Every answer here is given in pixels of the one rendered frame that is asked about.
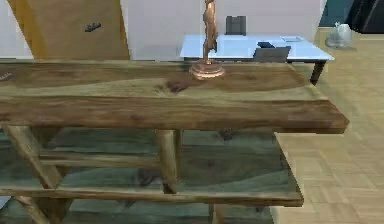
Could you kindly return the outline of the brown wooden shelf table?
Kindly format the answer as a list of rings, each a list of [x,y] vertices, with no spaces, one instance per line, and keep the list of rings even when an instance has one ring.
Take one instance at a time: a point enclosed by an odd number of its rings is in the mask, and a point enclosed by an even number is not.
[[[0,60],[0,196],[35,224],[273,224],[304,201],[278,134],[347,126],[287,64]]]

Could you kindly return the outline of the copper figure statue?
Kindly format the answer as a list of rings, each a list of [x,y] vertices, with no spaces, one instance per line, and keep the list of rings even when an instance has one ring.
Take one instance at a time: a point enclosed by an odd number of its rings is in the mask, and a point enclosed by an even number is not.
[[[215,0],[205,0],[203,22],[205,25],[203,57],[189,69],[189,72],[198,80],[216,78],[225,73],[220,63],[209,58],[211,50],[217,51],[218,31],[215,18]]]

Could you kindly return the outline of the white plastic bag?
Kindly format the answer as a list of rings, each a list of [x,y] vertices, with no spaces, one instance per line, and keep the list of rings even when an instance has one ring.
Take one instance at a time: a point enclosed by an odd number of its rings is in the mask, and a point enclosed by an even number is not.
[[[328,33],[325,45],[332,48],[348,47],[352,42],[351,29],[348,24],[335,23],[335,27]]]

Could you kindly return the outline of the dark grey chair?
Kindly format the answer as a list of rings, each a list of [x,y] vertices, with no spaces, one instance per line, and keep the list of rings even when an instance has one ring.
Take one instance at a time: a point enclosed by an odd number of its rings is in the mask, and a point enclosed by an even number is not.
[[[227,35],[245,35],[246,17],[245,16],[227,16],[226,17]]]
[[[291,47],[257,48],[254,52],[256,62],[285,63]]]

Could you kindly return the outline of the white table with dark legs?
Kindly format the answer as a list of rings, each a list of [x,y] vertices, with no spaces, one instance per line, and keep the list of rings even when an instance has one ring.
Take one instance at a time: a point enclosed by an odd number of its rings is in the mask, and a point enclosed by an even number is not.
[[[256,62],[254,52],[260,48],[258,42],[270,42],[275,47],[290,46],[290,52],[285,63],[313,63],[314,68],[310,78],[313,85],[323,71],[327,61],[333,57],[306,39],[300,42],[285,42],[281,36],[262,35],[219,35],[217,51],[211,50],[209,58],[217,61]]]

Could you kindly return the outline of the brown wooden room door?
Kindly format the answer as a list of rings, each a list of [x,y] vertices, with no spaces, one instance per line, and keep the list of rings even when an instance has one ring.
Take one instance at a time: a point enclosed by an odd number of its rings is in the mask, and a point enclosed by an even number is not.
[[[128,60],[121,0],[6,0],[36,59]],[[101,23],[93,32],[88,24]]]

